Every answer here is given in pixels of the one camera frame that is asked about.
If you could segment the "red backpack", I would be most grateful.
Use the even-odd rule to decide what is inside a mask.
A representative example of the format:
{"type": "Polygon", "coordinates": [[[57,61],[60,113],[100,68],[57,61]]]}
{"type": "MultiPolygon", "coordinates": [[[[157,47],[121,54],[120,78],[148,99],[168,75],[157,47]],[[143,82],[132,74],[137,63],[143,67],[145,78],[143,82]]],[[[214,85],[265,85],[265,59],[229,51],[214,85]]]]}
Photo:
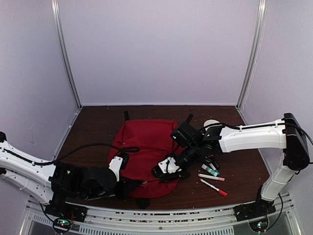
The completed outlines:
{"type": "Polygon", "coordinates": [[[156,178],[152,169],[169,155],[180,154],[182,148],[170,135],[178,124],[173,120],[139,119],[131,120],[124,113],[125,122],[115,135],[113,145],[125,149],[138,147],[139,152],[129,154],[126,167],[120,170],[121,180],[117,183],[115,195],[121,200],[134,198],[136,205],[144,210],[150,200],[171,193],[180,180],[190,177],[190,172],[180,171],[178,175],[165,179],[156,178]]]}

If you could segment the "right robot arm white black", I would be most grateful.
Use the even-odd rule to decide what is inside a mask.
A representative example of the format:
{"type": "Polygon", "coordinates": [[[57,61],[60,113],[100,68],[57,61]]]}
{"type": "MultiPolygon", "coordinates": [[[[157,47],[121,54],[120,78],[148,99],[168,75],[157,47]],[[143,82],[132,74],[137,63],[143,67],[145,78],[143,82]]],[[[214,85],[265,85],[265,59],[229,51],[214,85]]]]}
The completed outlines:
{"type": "Polygon", "coordinates": [[[260,187],[256,202],[251,204],[253,215],[261,216],[292,177],[310,164],[307,142],[311,138],[292,113],[285,113],[282,119],[272,122],[244,126],[210,119],[200,129],[190,125],[191,118],[189,116],[170,134],[184,150],[180,154],[168,154],[159,162],[152,169],[154,177],[162,180],[185,177],[188,168],[199,158],[237,150],[281,149],[283,154],[278,168],[260,187]]]}

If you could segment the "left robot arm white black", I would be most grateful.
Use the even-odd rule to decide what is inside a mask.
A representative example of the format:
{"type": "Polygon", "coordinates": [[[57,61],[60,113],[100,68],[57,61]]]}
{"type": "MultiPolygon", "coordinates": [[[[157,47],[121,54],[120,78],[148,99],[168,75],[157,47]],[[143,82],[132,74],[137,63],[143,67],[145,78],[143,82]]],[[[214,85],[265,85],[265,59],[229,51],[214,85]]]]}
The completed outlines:
{"type": "Polygon", "coordinates": [[[45,161],[26,154],[9,144],[5,133],[0,134],[1,177],[24,190],[59,216],[66,217],[70,206],[66,198],[97,200],[114,195],[120,171],[129,154],[119,149],[108,167],[82,167],[60,160],[45,161]]]}

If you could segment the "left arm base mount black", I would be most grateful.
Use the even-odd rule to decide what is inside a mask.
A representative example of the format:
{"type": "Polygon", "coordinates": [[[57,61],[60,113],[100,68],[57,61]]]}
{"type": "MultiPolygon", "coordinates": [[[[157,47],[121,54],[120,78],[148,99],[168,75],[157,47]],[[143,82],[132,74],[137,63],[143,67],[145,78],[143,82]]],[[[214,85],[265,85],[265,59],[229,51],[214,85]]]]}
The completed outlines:
{"type": "Polygon", "coordinates": [[[63,195],[53,195],[52,200],[45,207],[45,213],[49,215],[73,219],[77,222],[85,221],[87,211],[84,206],[66,203],[66,197],[63,195]]]}

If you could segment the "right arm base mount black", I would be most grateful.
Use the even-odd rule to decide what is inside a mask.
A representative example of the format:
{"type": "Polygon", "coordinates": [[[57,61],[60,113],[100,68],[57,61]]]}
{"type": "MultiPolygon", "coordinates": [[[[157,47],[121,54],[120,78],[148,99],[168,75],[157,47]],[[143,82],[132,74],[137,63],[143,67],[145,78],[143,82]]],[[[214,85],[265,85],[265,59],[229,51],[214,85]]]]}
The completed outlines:
{"type": "Polygon", "coordinates": [[[235,206],[234,214],[237,221],[250,220],[276,212],[274,201],[258,199],[255,202],[235,206]]]}

